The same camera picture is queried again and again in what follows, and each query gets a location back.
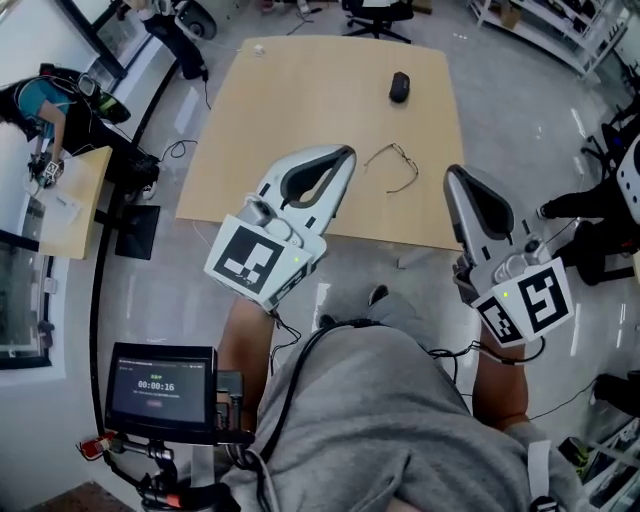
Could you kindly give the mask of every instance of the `wooden table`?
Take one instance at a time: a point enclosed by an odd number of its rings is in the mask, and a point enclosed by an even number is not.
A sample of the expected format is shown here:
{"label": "wooden table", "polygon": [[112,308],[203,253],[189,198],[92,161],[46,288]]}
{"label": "wooden table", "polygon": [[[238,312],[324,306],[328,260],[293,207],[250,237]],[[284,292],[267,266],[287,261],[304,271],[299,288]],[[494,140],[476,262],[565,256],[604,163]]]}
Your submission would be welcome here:
{"label": "wooden table", "polygon": [[[264,47],[262,56],[254,47]],[[393,74],[411,78],[409,99],[388,95]],[[247,39],[218,93],[182,190],[178,218],[222,222],[254,192],[272,162],[308,146],[348,144],[358,168],[328,232],[459,250],[442,192],[448,166],[464,164],[443,53],[374,39]],[[397,194],[412,171],[420,176]]]}
{"label": "wooden table", "polygon": [[87,257],[93,218],[110,157],[111,148],[104,147],[65,160],[64,173],[55,188],[81,203],[82,208],[71,223],[45,210],[39,253],[74,259]]}

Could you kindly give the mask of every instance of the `computer monitor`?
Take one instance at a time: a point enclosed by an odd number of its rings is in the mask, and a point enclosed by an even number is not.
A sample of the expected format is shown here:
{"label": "computer monitor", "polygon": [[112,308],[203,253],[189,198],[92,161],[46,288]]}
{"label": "computer monitor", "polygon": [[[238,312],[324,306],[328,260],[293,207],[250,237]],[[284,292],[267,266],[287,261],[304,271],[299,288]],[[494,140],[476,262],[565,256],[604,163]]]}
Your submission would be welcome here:
{"label": "computer monitor", "polygon": [[214,358],[212,347],[116,343],[105,427],[157,441],[214,444]]}

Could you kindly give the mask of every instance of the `black shoe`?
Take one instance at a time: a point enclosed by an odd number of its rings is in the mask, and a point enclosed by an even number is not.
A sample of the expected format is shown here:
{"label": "black shoe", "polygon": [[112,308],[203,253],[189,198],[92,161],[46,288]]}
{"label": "black shoe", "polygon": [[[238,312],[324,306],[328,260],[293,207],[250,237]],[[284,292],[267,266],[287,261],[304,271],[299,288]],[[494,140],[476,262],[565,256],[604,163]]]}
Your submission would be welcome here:
{"label": "black shoe", "polygon": [[546,212],[544,211],[544,205],[542,205],[540,208],[536,209],[536,215],[538,216],[539,219],[544,220],[544,219],[548,219],[549,217],[547,217]]}
{"label": "black shoe", "polygon": [[337,324],[336,319],[331,315],[320,315],[320,320],[318,321],[318,328],[324,329],[325,327],[331,327],[334,324]]}
{"label": "black shoe", "polygon": [[369,295],[369,307],[373,306],[380,299],[384,299],[387,295],[389,295],[389,288],[384,284],[379,284]]}

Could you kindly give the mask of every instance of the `eyeglasses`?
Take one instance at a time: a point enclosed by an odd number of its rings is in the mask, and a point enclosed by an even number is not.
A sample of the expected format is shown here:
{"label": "eyeglasses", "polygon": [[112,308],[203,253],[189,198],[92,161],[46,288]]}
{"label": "eyeglasses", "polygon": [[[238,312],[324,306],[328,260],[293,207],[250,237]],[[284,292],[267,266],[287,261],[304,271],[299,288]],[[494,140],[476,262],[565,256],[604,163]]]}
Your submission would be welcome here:
{"label": "eyeglasses", "polygon": [[398,144],[396,144],[395,142],[392,142],[391,144],[387,144],[382,149],[378,150],[371,158],[369,158],[369,160],[367,160],[364,163],[364,172],[367,172],[367,166],[371,163],[371,161],[374,158],[376,158],[381,153],[384,153],[389,148],[393,148],[393,150],[402,157],[402,159],[407,163],[407,165],[409,167],[411,167],[411,170],[413,171],[413,178],[411,178],[411,181],[409,181],[409,183],[407,183],[406,185],[400,187],[398,190],[387,190],[387,194],[395,194],[395,193],[400,192],[401,190],[404,190],[405,188],[411,186],[413,184],[413,182],[418,179],[418,176],[420,174],[419,171],[418,171],[418,166],[416,165],[416,163],[413,160],[411,160],[411,158],[409,158],[407,156],[407,154],[404,152],[404,149],[402,149]]}

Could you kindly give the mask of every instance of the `glossy floor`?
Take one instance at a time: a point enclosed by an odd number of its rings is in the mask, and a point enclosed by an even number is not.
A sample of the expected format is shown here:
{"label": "glossy floor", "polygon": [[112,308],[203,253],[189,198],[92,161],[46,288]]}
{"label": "glossy floor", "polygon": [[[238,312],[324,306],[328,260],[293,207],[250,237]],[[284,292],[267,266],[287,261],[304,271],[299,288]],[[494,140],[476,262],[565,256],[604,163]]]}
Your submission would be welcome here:
{"label": "glossy floor", "polygon": [[[540,225],[534,209],[550,198],[593,185],[595,171],[579,149],[585,135],[595,132],[610,115],[617,98],[602,86],[577,80],[570,69],[519,39],[490,27],[477,30],[463,2],[433,3],[432,16],[417,15],[394,29],[412,38],[414,44],[446,53],[467,163],[520,191],[532,224],[551,236],[566,221]],[[337,35],[348,30],[337,4],[318,5],[323,11],[312,17],[313,23],[300,26],[296,35]],[[209,100],[215,98],[231,65],[234,48],[246,37],[286,34],[299,23],[293,9],[263,16],[250,7],[216,38],[216,46],[203,48],[211,70]],[[197,140],[208,114],[203,84],[175,79],[151,119],[144,148],[160,155],[178,139]],[[186,143],[184,156],[165,158],[166,170],[152,201],[162,206],[162,212],[151,261],[124,259],[113,252],[107,258],[99,322],[103,396],[111,346],[116,341],[216,345],[220,339],[233,295],[202,272],[217,228],[174,219],[194,147]],[[553,247],[564,243],[570,232],[558,236]],[[283,301],[280,310],[303,334],[314,328],[320,312],[356,315],[370,288],[386,283],[424,315],[437,345],[460,349],[476,335],[477,317],[460,302],[451,281],[457,253],[433,250],[424,261],[399,270],[397,258],[412,247],[335,236],[328,237],[328,243],[330,255]],[[531,416],[570,399],[598,373],[624,374],[638,361],[637,282],[628,279],[589,288],[573,270],[569,280],[575,322],[553,331],[544,355],[527,366]],[[276,332],[275,339],[288,338]],[[464,393],[472,389],[475,364],[473,355],[461,361],[458,384]],[[588,399],[589,393],[583,393],[536,422],[560,441],[568,435],[598,437],[624,420],[605,405],[589,407]]]}

